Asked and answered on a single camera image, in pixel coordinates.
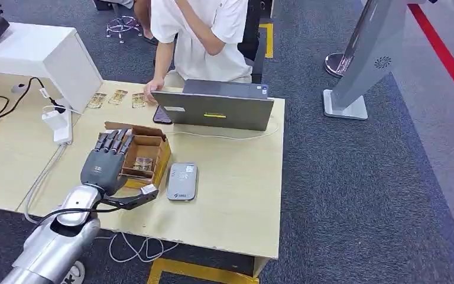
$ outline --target open cardboard box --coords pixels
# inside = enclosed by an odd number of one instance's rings
[[[127,188],[141,188],[153,184],[159,187],[171,156],[171,148],[166,135],[158,128],[105,122],[105,129],[120,130],[128,128],[135,137],[129,146],[126,159],[122,166],[121,175],[128,177],[124,185]],[[151,170],[134,169],[137,157],[151,158]]]

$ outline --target blue carpet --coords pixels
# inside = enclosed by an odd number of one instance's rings
[[[76,27],[105,79],[151,77],[154,47],[136,35],[124,45],[105,38],[103,25],[112,14],[97,12],[89,0],[54,7],[1,2],[11,21]],[[392,76],[366,95],[367,121],[323,115],[322,90],[337,83],[324,72],[323,59],[346,45],[357,7],[338,0],[275,2],[275,53],[263,81],[287,104],[280,259],[269,262],[261,282],[454,283],[453,218]],[[19,215],[0,211],[0,279],[29,227]],[[83,255],[86,283],[145,282],[150,266],[112,262],[107,243],[97,241]],[[241,273],[252,268],[251,257],[190,246],[166,257]]]

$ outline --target stool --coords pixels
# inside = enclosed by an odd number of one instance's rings
[[[112,33],[117,33],[119,36],[119,43],[124,43],[122,38],[122,33],[127,31],[136,30],[138,31],[138,36],[143,36],[142,31],[138,28],[140,24],[137,19],[129,16],[121,16],[119,13],[119,6],[116,3],[111,3],[114,12],[116,13],[116,18],[107,23],[107,37],[111,37]]]

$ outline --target robotic arm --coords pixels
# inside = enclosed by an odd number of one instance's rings
[[[100,135],[81,171],[82,185],[71,189],[60,209],[46,215],[35,226],[2,284],[61,283],[83,249],[98,234],[97,212],[131,210],[156,198],[158,190],[154,185],[141,188],[136,196],[112,197],[127,181],[119,176],[133,140],[133,135],[124,139],[127,131]],[[100,203],[114,208],[96,209]]]

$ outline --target laptop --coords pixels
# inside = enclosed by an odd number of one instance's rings
[[[154,91],[173,123],[265,131],[272,99]]]
[[[195,79],[186,80],[182,92],[252,99],[268,98],[268,86],[265,84],[217,82]]]

